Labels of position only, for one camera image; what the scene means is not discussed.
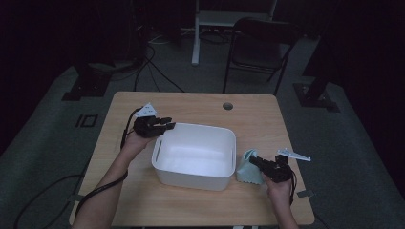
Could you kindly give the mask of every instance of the hand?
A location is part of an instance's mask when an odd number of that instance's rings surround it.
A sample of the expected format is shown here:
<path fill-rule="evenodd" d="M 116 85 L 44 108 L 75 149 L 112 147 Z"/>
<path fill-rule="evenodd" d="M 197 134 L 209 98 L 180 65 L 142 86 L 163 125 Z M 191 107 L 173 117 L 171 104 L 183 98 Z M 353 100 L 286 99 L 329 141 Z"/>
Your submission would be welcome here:
<path fill-rule="evenodd" d="M 291 179 L 275 183 L 268 176 L 262 173 L 263 180 L 267 185 L 267 196 L 273 203 L 273 207 L 289 208 L 289 198 L 291 193 Z"/>
<path fill-rule="evenodd" d="M 137 156 L 143 149 L 146 148 L 147 144 L 155 140 L 156 137 L 145 138 L 137 135 L 133 130 L 130 131 L 130 134 L 125 139 L 125 144 L 119 153 L 121 156 L 124 156 L 127 160 L 132 161 L 135 156 Z"/>

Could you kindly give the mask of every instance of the gray carpet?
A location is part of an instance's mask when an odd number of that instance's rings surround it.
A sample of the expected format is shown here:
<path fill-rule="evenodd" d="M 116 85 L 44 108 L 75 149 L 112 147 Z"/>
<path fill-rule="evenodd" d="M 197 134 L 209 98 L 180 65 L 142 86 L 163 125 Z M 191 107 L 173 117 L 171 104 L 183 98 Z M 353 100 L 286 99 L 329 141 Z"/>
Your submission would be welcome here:
<path fill-rule="evenodd" d="M 219 39 L 208 35 L 205 38 Z M 152 44 L 156 50 L 153 63 L 188 93 L 220 93 L 228 45 L 202 42 L 200 65 L 192 67 L 192 43 L 192 39 L 184 38 L 180 47 Z M 313 80 L 303 77 L 302 72 L 315 46 L 316 41 L 307 38 L 298 43 L 277 96 L 294 151 L 312 158 L 312 162 L 299 162 L 299 166 L 307 188 L 315 193 L 310 202 L 319 219 L 302 228 L 326 228 L 321 220 L 330 228 L 404 228 L 404 199 L 343 90 L 333 84 L 327 87 L 341 113 L 299 104 L 292 84 Z M 265 76 L 262 79 L 244 74 L 231 75 L 228 93 L 272 94 L 275 79 L 267 85 Z M 0 157 L 0 228 L 12 228 L 24 206 L 48 185 L 82 173 L 114 93 L 132 91 L 135 74 L 113 75 L 103 97 L 62 102 L 63 94 L 70 91 L 76 78 L 75 70 L 70 68 L 55 80 L 29 122 Z M 157 91 L 154 80 L 160 91 L 178 92 L 153 67 L 141 72 L 137 90 Z M 90 121 L 78 122 L 81 115 L 87 115 Z M 94 127 L 88 127 L 95 117 Z M 70 177 L 47 190 L 25 210 L 19 228 L 43 228 L 53 219 L 50 228 L 69 228 L 73 205 L 67 199 L 78 181 L 78 177 Z M 59 216 L 66 203 L 67 208 Z"/>

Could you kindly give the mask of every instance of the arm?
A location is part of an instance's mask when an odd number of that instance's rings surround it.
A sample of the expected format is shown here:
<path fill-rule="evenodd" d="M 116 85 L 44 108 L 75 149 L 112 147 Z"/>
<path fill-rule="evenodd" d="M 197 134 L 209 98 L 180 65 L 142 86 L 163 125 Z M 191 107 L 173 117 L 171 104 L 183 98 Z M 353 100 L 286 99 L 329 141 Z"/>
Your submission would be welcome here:
<path fill-rule="evenodd" d="M 131 161 L 154 138 L 143 138 L 134 132 L 128 135 L 125 145 L 111 164 L 96 188 L 122 177 Z M 110 228 L 117 209 L 122 182 L 89 198 L 78 212 L 72 228 Z"/>
<path fill-rule="evenodd" d="M 297 229 L 298 225 L 289 206 L 291 180 L 274 183 L 269 177 L 262 174 L 267 185 L 267 196 L 271 200 L 274 215 L 281 229 Z"/>

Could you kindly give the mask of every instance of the white plastic part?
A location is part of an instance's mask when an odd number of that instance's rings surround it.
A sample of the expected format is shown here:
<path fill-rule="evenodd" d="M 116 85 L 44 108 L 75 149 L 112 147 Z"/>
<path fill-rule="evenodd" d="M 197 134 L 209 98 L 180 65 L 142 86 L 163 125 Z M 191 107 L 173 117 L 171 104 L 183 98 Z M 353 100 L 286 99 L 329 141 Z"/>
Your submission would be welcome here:
<path fill-rule="evenodd" d="M 143 116 L 154 116 L 158 113 L 155 111 L 151 103 L 147 103 L 145 106 L 142 107 L 139 111 L 135 113 L 135 117 L 143 117 Z"/>
<path fill-rule="evenodd" d="M 278 150 L 277 154 L 282 155 L 282 156 L 295 158 L 295 159 L 310 161 L 310 156 L 305 157 L 305 156 L 298 155 L 297 153 L 289 151 L 287 148 L 285 148 L 284 150 Z"/>
<path fill-rule="evenodd" d="M 155 144 L 152 164 L 160 182 L 222 191 L 236 168 L 236 136 L 225 128 L 177 123 Z"/>

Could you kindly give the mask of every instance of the wooden table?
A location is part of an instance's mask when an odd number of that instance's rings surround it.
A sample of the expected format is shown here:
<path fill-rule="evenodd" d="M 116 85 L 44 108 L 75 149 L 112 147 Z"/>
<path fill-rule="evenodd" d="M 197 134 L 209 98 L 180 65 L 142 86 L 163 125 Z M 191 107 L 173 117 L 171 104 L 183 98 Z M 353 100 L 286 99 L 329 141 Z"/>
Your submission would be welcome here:
<path fill-rule="evenodd" d="M 151 102 L 158 117 L 175 122 L 224 127 L 237 137 L 237 166 L 242 154 L 257 149 L 274 160 L 278 149 L 292 149 L 276 98 L 261 94 L 116 93 L 79 194 L 91 192 L 119 152 L 129 114 Z M 223 104 L 233 109 L 227 111 Z M 224 191 L 205 191 L 161 184 L 152 166 L 155 142 L 137 156 L 128 170 L 113 222 L 115 226 L 232 226 L 277 224 L 266 186 L 242 183 L 234 174 Z M 296 192 L 305 190 L 295 159 L 289 165 L 298 178 Z M 298 224 L 312 224 L 308 198 L 294 197 Z M 73 222 L 75 208 L 70 222 Z"/>

